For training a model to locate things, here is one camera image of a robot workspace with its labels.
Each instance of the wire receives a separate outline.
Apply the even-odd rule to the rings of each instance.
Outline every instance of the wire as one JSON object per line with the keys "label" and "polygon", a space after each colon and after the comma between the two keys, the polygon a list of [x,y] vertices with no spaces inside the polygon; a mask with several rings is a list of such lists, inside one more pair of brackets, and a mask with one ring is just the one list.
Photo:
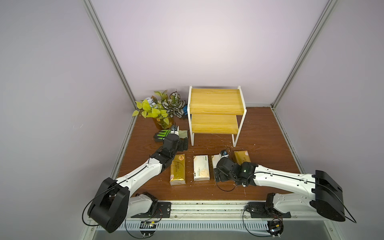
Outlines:
{"label": "wire", "polygon": [[127,231],[127,233],[128,233],[131,237],[133,237],[133,238],[136,238],[136,239],[146,239],[146,238],[150,238],[150,237],[153,236],[153,234],[150,235],[149,237],[144,237],[144,236],[143,236],[142,238],[132,236],[132,234],[130,234],[129,231],[128,231],[128,229],[127,229],[127,219],[125,219],[125,221],[124,221],[124,225],[125,225],[125,230]]}
{"label": "wire", "polygon": [[275,219],[277,219],[277,220],[279,220],[281,223],[283,223],[283,220],[282,220],[281,218],[274,218],[274,219],[272,219],[272,221],[275,220]]}
{"label": "wire", "polygon": [[257,214],[262,215],[262,216],[273,217],[273,216],[271,216],[271,215],[268,215],[268,214],[265,214],[265,213],[263,213],[263,212],[260,212],[260,211],[258,211],[258,210],[256,210],[256,209],[254,209],[253,212],[256,212]]}
{"label": "wire", "polygon": [[222,191],[224,191],[224,192],[230,192],[230,191],[233,191],[238,185],[236,185],[234,188],[232,188],[231,190],[224,190],[224,189],[222,189],[221,187],[219,187],[218,186],[218,184],[217,184],[217,182],[216,182],[216,186],[220,189],[220,190],[222,190]]}
{"label": "wire", "polygon": [[107,190],[103,191],[103,192],[100,193],[99,195],[95,196],[90,202],[88,202],[88,204],[85,206],[85,208],[84,208],[84,210],[83,210],[83,214],[81,215],[81,219],[83,220],[83,223],[84,223],[85,225],[90,226],[90,227],[99,226],[99,224],[97,224],[97,225],[91,225],[91,224],[87,224],[87,223],[84,221],[84,212],[85,212],[85,209],[88,207],[88,205],[89,205],[93,200],[95,200],[97,197],[99,197],[101,194],[104,194],[105,192],[108,192],[109,190],[111,190],[111,189],[117,187],[120,183],[125,182],[126,180],[121,181],[121,182],[119,182],[118,184],[116,184],[115,186],[112,186],[112,187],[108,188]]}
{"label": "wire", "polygon": [[244,213],[245,213],[245,210],[246,210],[246,209],[247,209],[247,208],[245,208],[244,211],[243,211],[242,218],[243,218],[243,226],[245,227],[245,229],[247,230],[247,232],[249,232],[251,235],[253,235],[253,236],[255,236],[255,237],[271,237],[272,235],[269,235],[269,236],[258,236],[258,235],[255,235],[255,234],[251,233],[251,232],[247,229],[247,227],[245,226],[245,223],[244,223]]}
{"label": "wire", "polygon": [[[255,175],[256,173],[266,173],[266,174],[271,174],[271,175],[276,175],[276,176],[280,176],[280,177],[287,177],[287,178],[291,178],[291,179],[295,179],[295,180],[298,180],[298,181],[302,181],[304,182],[304,180],[302,179],[298,179],[298,178],[294,178],[294,177],[288,177],[288,176],[284,176],[284,175],[280,175],[280,174],[274,174],[273,172],[255,172],[253,175]],[[315,183],[315,182],[310,182],[310,183],[313,183],[313,184],[316,184],[316,185],[319,185],[319,186],[322,186],[322,187],[325,187],[326,189],[328,189],[330,192],[333,193],[333,195],[335,195],[335,197],[340,201],[340,203],[342,204],[342,206],[345,208],[345,210],[347,210],[348,214],[351,216],[351,218],[353,220],[351,220],[349,217],[345,216],[346,219],[350,220],[351,222],[353,223],[357,223],[355,218],[352,216],[352,214],[349,212],[349,210],[347,209],[347,207],[344,205],[343,201],[336,195],[336,193],[334,193],[331,189],[329,189],[327,186],[324,186],[322,184],[319,184],[319,183]]]}
{"label": "wire", "polygon": [[157,210],[149,219],[145,220],[144,222],[151,220],[156,214],[157,214]]}
{"label": "wire", "polygon": [[161,221],[161,219],[163,219],[163,211],[161,209],[160,210],[160,219],[158,221],[156,221],[155,223],[158,223],[159,221]]}
{"label": "wire", "polygon": [[222,189],[221,187],[219,187],[218,185],[217,185],[217,183],[216,183],[216,186],[220,189],[220,190],[222,190],[222,191],[224,191],[224,192],[230,192],[230,191],[233,191],[238,185],[236,185],[234,188],[232,188],[231,190],[224,190],[224,189]]}
{"label": "wire", "polygon": [[231,151],[232,151],[232,149],[231,149],[230,147],[227,147],[225,150],[227,151],[227,154],[228,154],[228,155],[229,155],[229,154],[231,153]]}

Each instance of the wooden tabletop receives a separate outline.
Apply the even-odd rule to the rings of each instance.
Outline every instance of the wooden tabletop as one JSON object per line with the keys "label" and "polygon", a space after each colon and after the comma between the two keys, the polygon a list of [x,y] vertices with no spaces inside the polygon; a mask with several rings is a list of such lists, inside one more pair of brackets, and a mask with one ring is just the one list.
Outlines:
{"label": "wooden tabletop", "polygon": [[[189,129],[187,119],[176,117],[174,119],[180,130]],[[152,119],[137,118],[119,177],[139,167],[162,145],[153,140],[153,135],[157,131]],[[230,147],[232,152],[248,150],[251,161],[265,167],[300,173],[270,108],[247,108],[240,135],[236,148],[233,148],[231,135],[196,133],[195,145],[191,146],[189,141],[188,151],[179,152],[179,154],[185,153],[187,184],[171,186],[170,168],[168,168],[145,183],[137,193],[149,192],[160,200],[265,200],[270,192],[287,193],[280,189],[259,186],[245,188],[238,186],[231,192],[224,192],[216,186],[211,162],[209,163],[211,180],[193,181],[193,156],[215,155],[227,147]],[[232,181],[218,184],[225,190],[230,190],[234,186]]]}

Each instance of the flower pot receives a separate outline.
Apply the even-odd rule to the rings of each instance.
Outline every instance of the flower pot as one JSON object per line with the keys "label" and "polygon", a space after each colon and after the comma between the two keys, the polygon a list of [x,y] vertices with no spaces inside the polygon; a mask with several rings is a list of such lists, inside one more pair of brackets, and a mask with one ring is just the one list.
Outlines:
{"label": "flower pot", "polygon": [[162,129],[168,129],[174,124],[173,118],[167,118],[169,120],[169,124],[166,124],[164,122],[164,119],[158,119],[158,118],[152,118],[153,122],[155,123],[157,129],[162,130]]}

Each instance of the aluminum frame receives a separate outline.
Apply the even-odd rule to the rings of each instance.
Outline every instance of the aluminum frame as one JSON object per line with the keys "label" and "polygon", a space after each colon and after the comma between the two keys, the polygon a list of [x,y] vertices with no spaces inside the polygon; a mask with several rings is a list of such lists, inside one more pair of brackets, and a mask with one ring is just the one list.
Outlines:
{"label": "aluminum frame", "polygon": [[271,110],[272,110],[273,115],[275,116],[276,122],[279,125],[281,132],[283,133],[284,139],[285,139],[286,143],[288,144],[289,150],[291,151],[293,159],[294,159],[297,167],[299,168],[300,173],[302,173],[302,174],[305,173],[304,167],[301,164],[300,159],[297,156],[297,153],[295,152],[295,149],[293,148],[292,142],[289,139],[288,134],[285,131],[285,129],[284,129],[282,123],[281,123],[281,120],[280,120],[279,116],[277,115],[276,110],[273,109],[273,107],[271,107]]}
{"label": "aluminum frame", "polygon": [[338,0],[329,0],[327,5],[325,6],[323,12],[320,15],[319,20],[317,21],[314,29],[312,30],[307,42],[305,43],[303,49],[301,50],[295,64],[293,65],[293,68],[291,69],[287,79],[284,82],[283,87],[281,88],[279,94],[277,94],[276,99],[273,101],[272,108],[276,109],[277,105],[281,101],[281,98],[283,97],[285,91],[291,84],[293,78],[296,76],[296,73],[300,69],[301,65],[305,61],[305,58],[307,57],[308,53],[311,51],[312,46],[314,45],[317,37],[319,36],[322,28],[324,27],[327,19],[329,18],[330,14],[334,10],[334,7],[336,5]]}
{"label": "aluminum frame", "polygon": [[107,38],[107,35],[105,34],[105,31],[103,29],[103,26],[101,25],[101,22],[100,22],[100,19],[99,17],[97,16],[96,14],[96,11],[95,11],[95,8],[93,7],[93,4],[91,2],[91,0],[82,0],[83,4],[84,4],[84,7],[85,7],[85,10],[89,16],[89,18],[91,19],[92,21],[92,24],[96,30],[96,33],[97,35],[99,36],[100,38],[100,41],[102,43],[102,45],[104,46],[105,48],[105,51],[107,52],[109,58],[111,59],[112,61],[112,64],[116,70],[116,72],[118,73],[119,75],[119,78],[121,80],[121,83],[123,84],[124,86],[124,89],[129,97],[129,99],[131,100],[131,103],[133,105],[133,107],[135,109],[137,109],[136,107],[136,103],[135,103],[135,97],[131,91],[131,88],[129,87],[129,84],[128,84],[128,81],[121,69],[121,66],[116,58],[116,55],[112,49],[112,46]]}

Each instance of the ventilation grille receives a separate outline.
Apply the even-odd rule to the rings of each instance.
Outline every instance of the ventilation grille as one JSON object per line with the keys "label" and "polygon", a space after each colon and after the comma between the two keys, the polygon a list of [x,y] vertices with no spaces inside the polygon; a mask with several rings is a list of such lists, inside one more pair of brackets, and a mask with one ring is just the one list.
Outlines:
{"label": "ventilation grille", "polygon": [[[249,221],[245,223],[247,229],[250,231],[265,231],[268,229],[267,221]],[[140,230],[140,229],[151,229],[148,225],[141,224],[137,220],[126,221],[128,230]],[[227,231],[246,231],[242,221],[187,221],[187,220],[161,220],[161,222],[155,224],[156,227],[153,230],[166,230],[166,231],[180,231],[180,230],[227,230]],[[117,230],[125,231],[125,222]]]}

